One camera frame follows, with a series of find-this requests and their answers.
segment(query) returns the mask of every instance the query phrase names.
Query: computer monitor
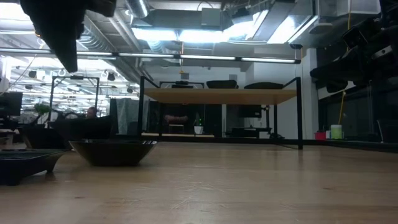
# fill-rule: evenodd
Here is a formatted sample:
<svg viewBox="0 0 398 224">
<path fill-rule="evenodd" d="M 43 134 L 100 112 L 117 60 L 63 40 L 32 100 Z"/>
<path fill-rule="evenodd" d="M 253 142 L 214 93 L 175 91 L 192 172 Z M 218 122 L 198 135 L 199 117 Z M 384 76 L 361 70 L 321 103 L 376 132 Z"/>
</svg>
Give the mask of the computer monitor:
<svg viewBox="0 0 398 224">
<path fill-rule="evenodd" d="M 10 92 L 0 96 L 0 115 L 20 116 L 23 93 Z"/>
<path fill-rule="evenodd" d="M 240 118 L 261 118 L 261 105 L 240 105 Z"/>
</svg>

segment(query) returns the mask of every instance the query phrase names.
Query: black table frame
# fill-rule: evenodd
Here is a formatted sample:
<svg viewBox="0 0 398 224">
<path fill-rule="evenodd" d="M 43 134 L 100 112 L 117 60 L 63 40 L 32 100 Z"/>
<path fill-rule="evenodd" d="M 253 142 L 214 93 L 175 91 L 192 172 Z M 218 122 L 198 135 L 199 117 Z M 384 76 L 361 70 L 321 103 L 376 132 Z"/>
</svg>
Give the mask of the black table frame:
<svg viewBox="0 0 398 224">
<path fill-rule="evenodd" d="M 299 150 L 303 149 L 303 113 L 302 113 L 302 87 L 301 78 L 295 77 L 291 81 L 284 85 L 284 88 L 290 84 L 296 84 L 296 95 L 297 95 L 297 139 L 244 139 L 244 138 L 195 138 L 195 137 L 166 137 L 162 136 L 163 133 L 163 122 L 162 118 L 164 116 L 165 106 L 163 103 L 159 102 L 160 113 L 159 113 L 159 136 L 142 136 L 142 118 L 144 115 L 144 95 L 145 95 L 145 82 L 148 81 L 151 85 L 156 88 L 160 88 L 156 83 L 148 79 L 147 77 L 141 76 L 140 80 L 140 94 L 139 94 L 139 112 L 138 112 L 138 127 L 137 133 L 138 137 L 141 139 L 153 139 L 164 140 L 164 141 L 192 141 L 192 142 L 225 142 L 225 143 L 261 143 L 261 144 L 295 144 L 298 146 Z M 278 117 L 277 117 L 278 107 L 274 105 L 274 133 L 278 133 Z"/>
</svg>

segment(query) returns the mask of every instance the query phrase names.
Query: white pot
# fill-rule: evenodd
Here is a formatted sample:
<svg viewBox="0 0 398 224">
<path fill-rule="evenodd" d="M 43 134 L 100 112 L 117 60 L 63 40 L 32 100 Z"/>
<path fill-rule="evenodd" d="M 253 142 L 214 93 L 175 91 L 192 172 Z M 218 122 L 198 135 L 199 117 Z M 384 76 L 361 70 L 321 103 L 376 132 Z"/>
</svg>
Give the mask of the white pot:
<svg viewBox="0 0 398 224">
<path fill-rule="evenodd" d="M 202 134 L 203 133 L 203 126 L 195 126 L 195 134 Z"/>
</svg>

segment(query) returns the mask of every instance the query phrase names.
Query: table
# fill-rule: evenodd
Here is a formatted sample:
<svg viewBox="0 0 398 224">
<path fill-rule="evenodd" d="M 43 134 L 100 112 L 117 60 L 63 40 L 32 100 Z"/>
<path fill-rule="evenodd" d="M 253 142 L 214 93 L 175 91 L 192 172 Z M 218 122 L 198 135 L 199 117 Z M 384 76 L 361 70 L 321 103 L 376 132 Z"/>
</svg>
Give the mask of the table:
<svg viewBox="0 0 398 224">
<path fill-rule="evenodd" d="M 146 88 L 149 82 L 155 88 Z M 247 89 L 161 89 L 147 77 L 142 76 L 140 82 L 138 130 L 142 134 L 142 117 L 144 110 L 144 95 L 160 103 L 159 121 L 164 115 L 164 104 L 233 104 L 233 105 L 274 105 L 274 133 L 277 134 L 277 105 L 293 97 L 297 99 L 297 135 L 298 149 L 303 149 L 303 123 L 302 123 L 302 90 L 301 78 L 295 77 L 284 85 L 284 88 L 295 83 L 295 90 L 247 90 Z M 159 122 L 159 136 L 162 136 L 162 122 Z M 281 144 L 279 139 L 274 139 L 274 144 Z"/>
<path fill-rule="evenodd" d="M 52 175 L 0 186 L 0 217 L 2 224 L 396 224 L 397 176 L 398 154 L 160 142 L 137 167 L 92 167 L 68 152 Z"/>
</svg>

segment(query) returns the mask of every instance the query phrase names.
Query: black bowl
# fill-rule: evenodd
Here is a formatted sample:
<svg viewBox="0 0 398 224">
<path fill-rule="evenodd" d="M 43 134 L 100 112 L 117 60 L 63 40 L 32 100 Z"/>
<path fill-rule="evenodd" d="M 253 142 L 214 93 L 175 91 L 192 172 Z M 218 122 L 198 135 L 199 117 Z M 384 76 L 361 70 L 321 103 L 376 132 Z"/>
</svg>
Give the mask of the black bowl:
<svg viewBox="0 0 398 224">
<path fill-rule="evenodd" d="M 70 144 L 93 166 L 136 166 L 157 142 L 87 139 Z"/>
</svg>

